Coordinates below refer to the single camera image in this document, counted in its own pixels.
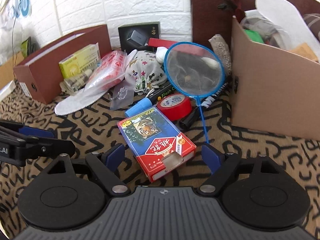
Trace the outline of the letter pattern tan rug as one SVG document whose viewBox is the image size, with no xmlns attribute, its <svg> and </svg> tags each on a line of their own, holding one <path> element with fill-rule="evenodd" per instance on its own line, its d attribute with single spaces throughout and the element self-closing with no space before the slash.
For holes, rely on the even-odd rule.
<svg viewBox="0 0 320 240">
<path fill-rule="evenodd" d="M 1 102 L 1 118 L 45 129 L 60 139 L 74 143 L 75 157 L 105 152 L 118 143 L 124 143 L 117 123 L 124 111 L 110 110 L 108 96 L 75 113 L 57 116 L 56 103 L 44 105 L 27 97 L 20 86 Z M 225 90 L 205 111 L 205 123 L 195 122 L 186 132 L 187 137 L 201 147 L 205 140 L 221 152 L 234 152 L 245 157 L 265 154 L 291 175 L 307 191 L 310 209 L 304 228 L 319 237 L 319 141 L 286 137 L 253 131 L 231 125 L 229 91 Z M 1 229 L 8 238 L 14 238 L 25 229 L 17 208 L 20 192 L 49 164 L 47 158 L 29 160 L 25 167 L 1 163 Z"/>
</svg>

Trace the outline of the playing card box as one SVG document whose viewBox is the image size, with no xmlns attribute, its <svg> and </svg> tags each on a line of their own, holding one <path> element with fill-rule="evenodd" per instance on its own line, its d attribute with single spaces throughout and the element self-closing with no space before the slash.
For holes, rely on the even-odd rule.
<svg viewBox="0 0 320 240">
<path fill-rule="evenodd" d="M 118 122 L 118 128 L 150 182 L 192 159 L 196 145 L 157 107 Z"/>
</svg>

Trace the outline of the brown shoe box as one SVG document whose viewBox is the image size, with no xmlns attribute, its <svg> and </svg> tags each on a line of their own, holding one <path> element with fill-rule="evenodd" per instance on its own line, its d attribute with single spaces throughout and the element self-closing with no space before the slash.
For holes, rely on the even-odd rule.
<svg viewBox="0 0 320 240">
<path fill-rule="evenodd" d="M 59 62 L 89 44 L 98 44 L 100 55 L 111 51 L 107 25 L 73 31 L 32 53 L 14 68 L 14 74 L 28 97 L 51 103 L 60 92 L 63 76 Z"/>
</svg>

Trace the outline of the large cardboard box background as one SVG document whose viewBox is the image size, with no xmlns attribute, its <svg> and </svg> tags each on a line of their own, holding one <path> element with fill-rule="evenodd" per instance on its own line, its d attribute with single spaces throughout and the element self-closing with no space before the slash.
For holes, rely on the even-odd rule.
<svg viewBox="0 0 320 240">
<path fill-rule="evenodd" d="M 0 89 L 5 87 L 9 82 L 15 79 L 13 68 L 24 60 L 21 51 L 14 54 L 8 61 L 0 67 Z"/>
</svg>

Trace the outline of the white round pad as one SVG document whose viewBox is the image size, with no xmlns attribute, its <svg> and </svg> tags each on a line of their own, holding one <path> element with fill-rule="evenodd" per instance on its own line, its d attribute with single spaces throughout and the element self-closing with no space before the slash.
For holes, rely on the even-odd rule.
<svg viewBox="0 0 320 240">
<path fill-rule="evenodd" d="M 66 99 L 59 102 L 55 108 L 54 112 L 57 116 L 68 115 L 84 109 L 96 101 L 98 101 L 106 91 L 97 94 L 89 94 L 89 91 L 84 89 L 79 90 L 76 94 L 70 95 Z"/>
</svg>

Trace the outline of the clear bag brown items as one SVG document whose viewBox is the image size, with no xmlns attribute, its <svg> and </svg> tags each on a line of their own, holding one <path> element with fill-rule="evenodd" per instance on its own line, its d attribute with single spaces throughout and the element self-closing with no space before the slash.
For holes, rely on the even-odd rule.
<svg viewBox="0 0 320 240">
<path fill-rule="evenodd" d="M 92 73 L 93 70 L 87 69 L 80 74 L 64 79 L 60 83 L 61 91 L 69 95 L 76 94 L 82 87 L 84 87 Z"/>
</svg>

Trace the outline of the red tape roll front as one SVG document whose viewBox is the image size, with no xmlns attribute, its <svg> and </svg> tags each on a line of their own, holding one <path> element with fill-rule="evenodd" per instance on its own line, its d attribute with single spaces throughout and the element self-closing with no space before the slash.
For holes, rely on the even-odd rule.
<svg viewBox="0 0 320 240">
<path fill-rule="evenodd" d="M 170 121 L 176 121 L 188 116 L 193 109 L 189 97 L 181 93 L 164 97 L 157 103 L 157 108 Z"/>
</svg>

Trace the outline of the blue cap black marker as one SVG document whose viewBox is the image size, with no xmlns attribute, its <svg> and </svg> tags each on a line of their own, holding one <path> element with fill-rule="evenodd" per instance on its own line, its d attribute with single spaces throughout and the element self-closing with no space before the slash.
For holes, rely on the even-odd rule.
<svg viewBox="0 0 320 240">
<path fill-rule="evenodd" d="M 139 100 L 135 105 L 129 108 L 125 112 L 125 116 L 129 118 L 145 111 L 146 109 L 155 105 L 164 97 L 172 94 L 174 91 L 175 87 L 169 81 L 167 81 L 163 86 L 159 88 L 153 88 L 148 92 L 146 97 Z"/>
</svg>

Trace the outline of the tan cardboard box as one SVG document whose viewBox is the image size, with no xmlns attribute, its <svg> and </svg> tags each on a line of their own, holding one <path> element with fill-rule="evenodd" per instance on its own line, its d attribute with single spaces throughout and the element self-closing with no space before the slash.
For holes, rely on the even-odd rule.
<svg viewBox="0 0 320 240">
<path fill-rule="evenodd" d="M 232 24 L 232 125 L 319 140 L 319 63 L 253 42 Z"/>
</svg>

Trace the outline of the red white plastic packet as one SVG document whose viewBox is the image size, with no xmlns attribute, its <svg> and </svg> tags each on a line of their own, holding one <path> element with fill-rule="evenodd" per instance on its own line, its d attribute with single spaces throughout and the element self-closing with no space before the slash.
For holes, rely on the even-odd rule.
<svg viewBox="0 0 320 240">
<path fill-rule="evenodd" d="M 125 76 L 125 52 L 115 50 L 104 56 L 100 65 L 94 70 L 87 81 L 84 91 L 90 95 L 108 91 L 119 84 Z"/>
</svg>

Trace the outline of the white printed cloth pouch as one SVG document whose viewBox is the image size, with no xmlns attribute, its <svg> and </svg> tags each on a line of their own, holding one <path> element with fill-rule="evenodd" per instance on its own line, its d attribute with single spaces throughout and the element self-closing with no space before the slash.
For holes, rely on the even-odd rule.
<svg viewBox="0 0 320 240">
<path fill-rule="evenodd" d="M 135 93 L 142 95 L 163 85 L 167 76 L 156 53 L 135 49 L 127 56 L 125 79 L 133 84 Z"/>
</svg>

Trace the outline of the yellow green medicine box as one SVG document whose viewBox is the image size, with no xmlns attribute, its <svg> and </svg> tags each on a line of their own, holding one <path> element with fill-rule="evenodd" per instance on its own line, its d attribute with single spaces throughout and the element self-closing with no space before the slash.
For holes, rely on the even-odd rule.
<svg viewBox="0 0 320 240">
<path fill-rule="evenodd" d="M 99 43 L 89 44 L 59 62 L 64 79 L 73 77 L 87 70 L 101 59 Z"/>
</svg>

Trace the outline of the red flat box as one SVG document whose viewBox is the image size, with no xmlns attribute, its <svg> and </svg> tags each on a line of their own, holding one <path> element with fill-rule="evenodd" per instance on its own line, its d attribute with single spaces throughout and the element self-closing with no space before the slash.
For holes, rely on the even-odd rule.
<svg viewBox="0 0 320 240">
<path fill-rule="evenodd" d="M 163 39 L 151 37 L 148 41 L 148 46 L 155 47 L 155 48 L 165 47 L 165 48 L 169 49 L 172 45 L 174 45 L 176 43 L 177 43 L 176 41 L 163 40 Z"/>
</svg>

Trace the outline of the black charger box upright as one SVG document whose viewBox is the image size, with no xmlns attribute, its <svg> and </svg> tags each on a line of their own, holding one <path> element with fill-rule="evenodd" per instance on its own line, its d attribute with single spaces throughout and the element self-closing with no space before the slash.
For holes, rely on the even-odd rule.
<svg viewBox="0 0 320 240">
<path fill-rule="evenodd" d="M 133 50 L 155 52 L 148 46 L 150 38 L 160 38 L 160 22 L 126 24 L 118 27 L 121 50 L 127 54 Z"/>
</svg>

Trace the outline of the dark brown shoe box lid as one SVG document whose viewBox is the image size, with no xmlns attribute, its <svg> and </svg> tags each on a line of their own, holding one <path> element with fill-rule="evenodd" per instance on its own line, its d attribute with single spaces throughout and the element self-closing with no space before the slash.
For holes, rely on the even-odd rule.
<svg viewBox="0 0 320 240">
<path fill-rule="evenodd" d="M 239 2 L 241 9 L 252 10 L 255 0 L 232 0 Z M 319 0 L 288 0 L 302 15 L 319 13 Z M 231 44 L 233 12 L 219 9 L 224 0 L 191 0 L 193 42 L 209 47 L 208 40 L 220 34 L 227 44 Z"/>
</svg>

